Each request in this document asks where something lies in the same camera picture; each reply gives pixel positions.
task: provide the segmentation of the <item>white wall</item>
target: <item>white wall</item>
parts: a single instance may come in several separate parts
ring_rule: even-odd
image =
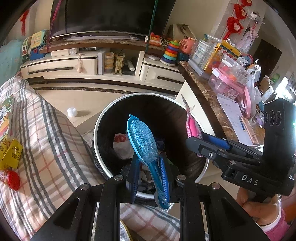
[[[35,33],[50,28],[50,15],[53,0],[38,0],[38,8],[35,19]]]
[[[6,37],[7,43],[13,39],[25,40],[25,38],[27,38],[35,33],[34,27],[35,27],[35,18],[36,18],[37,7],[38,7],[38,2],[33,4],[33,6],[30,8],[29,14],[26,17],[25,36],[22,36],[22,32],[21,32],[22,22],[18,19]]]
[[[219,25],[228,3],[229,0],[176,0],[165,33],[171,24],[183,23],[198,39],[203,39],[213,26]]]

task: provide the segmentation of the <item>paper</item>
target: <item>paper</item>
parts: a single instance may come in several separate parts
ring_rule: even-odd
[[[234,100],[225,97],[221,94],[217,95],[217,99],[222,106],[225,114],[227,115],[239,142],[247,146],[252,146],[253,143],[247,131],[244,131],[239,117],[242,117],[242,112],[240,110],[239,104]]]

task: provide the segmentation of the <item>plaid blanket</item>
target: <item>plaid blanket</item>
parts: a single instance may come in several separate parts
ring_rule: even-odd
[[[25,79],[13,77],[0,88],[0,103],[14,95],[15,138],[23,146],[20,189],[0,182],[0,209],[21,240],[29,240],[81,184],[98,185],[89,146],[60,111]],[[121,219],[140,241],[179,240],[180,221],[157,208],[122,204]]]

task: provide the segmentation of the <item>clear plastic container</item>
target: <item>clear plastic container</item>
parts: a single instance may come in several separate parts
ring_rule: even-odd
[[[113,68],[113,66],[114,66],[114,64],[113,64],[113,63],[111,63],[111,64],[106,64],[106,63],[105,63],[105,67],[106,67],[106,68],[110,68],[110,67],[112,67],[112,68]]]
[[[113,52],[107,52],[105,53],[105,59],[106,58],[114,58],[115,54]]]
[[[105,59],[105,64],[112,64],[114,63],[114,58],[106,58]]]
[[[110,74],[113,72],[113,67],[104,67],[104,69],[106,74]]]
[[[244,88],[228,79],[219,69],[214,68],[209,79],[209,85],[213,91],[230,99],[235,99],[244,93]]]
[[[238,85],[245,86],[252,78],[242,65],[234,59],[224,55],[219,70],[230,80]]]

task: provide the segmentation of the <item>wooden shelf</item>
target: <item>wooden shelf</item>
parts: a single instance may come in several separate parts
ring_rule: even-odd
[[[86,48],[86,47],[110,47],[119,49],[131,49],[138,51],[145,51],[146,43],[139,40],[129,39],[91,39],[91,40],[75,40],[69,41],[60,39],[49,43],[49,50],[47,51],[47,45],[40,48],[40,53],[47,53],[51,51],[57,51],[62,49],[71,48]],[[149,45],[148,52],[162,55],[165,48],[163,46]]]

